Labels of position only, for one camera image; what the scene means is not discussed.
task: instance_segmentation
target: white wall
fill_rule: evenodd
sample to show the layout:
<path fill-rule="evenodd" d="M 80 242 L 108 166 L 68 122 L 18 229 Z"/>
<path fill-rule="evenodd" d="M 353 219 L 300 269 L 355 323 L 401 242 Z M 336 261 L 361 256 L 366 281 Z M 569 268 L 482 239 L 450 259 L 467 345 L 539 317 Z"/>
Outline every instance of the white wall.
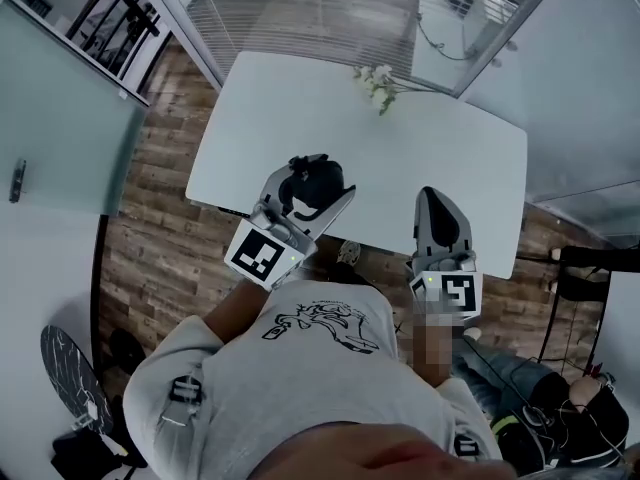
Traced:
<path fill-rule="evenodd" d="M 49 480 L 51 442 L 73 417 L 49 382 L 40 331 L 62 327 L 91 358 L 89 295 L 98 216 L 0 203 L 0 469 Z"/>
<path fill-rule="evenodd" d="M 616 396 L 631 423 L 627 444 L 640 442 L 640 274 L 614 272 L 594 364 L 617 380 Z"/>
<path fill-rule="evenodd" d="M 525 129 L 527 194 L 640 178 L 640 11 L 633 0 L 543 0 L 463 95 Z"/>

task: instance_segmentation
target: wooden floor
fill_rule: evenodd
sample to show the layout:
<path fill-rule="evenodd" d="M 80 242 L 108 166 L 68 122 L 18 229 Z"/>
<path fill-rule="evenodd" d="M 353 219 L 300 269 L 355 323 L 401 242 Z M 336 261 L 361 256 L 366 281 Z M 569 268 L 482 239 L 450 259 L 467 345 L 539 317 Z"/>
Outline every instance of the wooden floor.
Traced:
<path fill-rule="evenodd" d="M 151 111 L 128 173 L 117 217 L 110 219 L 101 276 L 99 328 L 103 352 L 111 332 L 133 333 L 147 353 L 186 316 L 204 315 L 239 280 L 223 263 L 238 218 L 194 206 L 185 188 L 216 93 L 176 42 L 170 42 L 146 87 Z M 527 207 L 522 221 L 520 255 L 545 257 L 552 247 L 602 247 L 586 232 Z M 319 241 L 320 251 L 299 275 L 322 278 L 335 261 L 340 242 Z M 365 249 L 358 271 L 388 297 L 402 324 L 399 341 L 410 336 L 405 310 L 411 295 L 403 272 L 405 257 Z M 484 277 L 483 342 L 537 356 L 549 320 L 548 282 L 557 266 L 517 260 L 510 280 Z M 546 358 L 561 358 L 576 308 L 561 302 Z M 568 357 L 584 365 L 601 305 L 577 307 Z M 560 367 L 561 362 L 549 363 Z M 568 377 L 580 371 L 566 367 Z M 110 395 L 122 393 L 127 377 L 118 368 L 105 374 Z"/>

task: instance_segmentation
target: glass door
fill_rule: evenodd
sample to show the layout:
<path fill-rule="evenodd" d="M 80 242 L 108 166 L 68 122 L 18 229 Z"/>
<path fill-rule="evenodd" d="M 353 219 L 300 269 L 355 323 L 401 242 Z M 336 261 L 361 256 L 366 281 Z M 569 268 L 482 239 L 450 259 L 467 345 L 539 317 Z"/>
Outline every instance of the glass door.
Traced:
<path fill-rule="evenodd" d="M 117 212 L 147 104 L 0 0 L 0 201 Z"/>

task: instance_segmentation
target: metal frame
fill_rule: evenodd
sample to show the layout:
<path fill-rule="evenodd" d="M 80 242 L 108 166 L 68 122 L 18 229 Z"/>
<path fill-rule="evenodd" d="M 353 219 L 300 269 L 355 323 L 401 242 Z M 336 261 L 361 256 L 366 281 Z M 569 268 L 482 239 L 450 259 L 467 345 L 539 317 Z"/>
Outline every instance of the metal frame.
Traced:
<path fill-rule="evenodd" d="M 458 83 L 451 91 L 451 96 L 458 99 L 465 99 L 465 92 L 471 87 L 475 79 L 484 71 L 489 63 L 494 59 L 500 50 L 509 42 L 513 35 L 518 31 L 522 24 L 527 20 L 531 13 L 540 5 L 542 0 L 530 0 L 524 9 L 519 8 L 518 12 L 507 22 L 500 33 L 494 38 L 489 47 L 485 49 L 478 57 L 476 62 L 458 80 Z"/>
<path fill-rule="evenodd" d="M 225 75 L 207 48 L 186 9 L 179 0 L 148 0 L 183 48 L 196 63 L 207 81 L 217 90 L 222 90 Z"/>
<path fill-rule="evenodd" d="M 108 81 L 110 81 L 113 85 L 115 85 L 119 90 L 123 91 L 127 96 L 130 96 L 138 103 L 145 107 L 149 107 L 149 102 L 140 96 L 138 93 L 135 93 L 129 90 L 118 78 L 103 68 L 97 61 L 89 57 L 82 49 L 71 42 L 69 39 L 61 35 L 57 30 L 55 30 L 49 23 L 43 20 L 40 16 L 38 16 L 35 12 L 33 12 L 29 7 L 27 7 L 20 0 L 7 0 L 10 5 L 17 7 L 18 10 L 22 11 L 22 13 L 33 23 L 35 23 L 40 29 L 48 34 L 50 37 L 55 39 L 60 45 L 69 50 L 72 54 L 78 57 L 82 62 L 87 63 L 90 67 L 92 67 L 99 75 L 102 75 Z"/>

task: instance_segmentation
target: white table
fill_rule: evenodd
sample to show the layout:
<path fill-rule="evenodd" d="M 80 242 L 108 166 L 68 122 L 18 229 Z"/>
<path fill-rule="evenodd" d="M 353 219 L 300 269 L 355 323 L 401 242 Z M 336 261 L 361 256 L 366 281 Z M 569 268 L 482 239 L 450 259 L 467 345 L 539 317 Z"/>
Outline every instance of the white table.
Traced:
<path fill-rule="evenodd" d="M 444 192 L 471 224 L 481 272 L 508 278 L 520 234 L 526 134 L 449 96 L 401 94 L 378 116 L 349 66 L 242 52 L 187 187 L 195 202 L 251 213 L 268 176 L 327 153 L 356 197 L 329 234 L 412 254 L 418 191 Z"/>

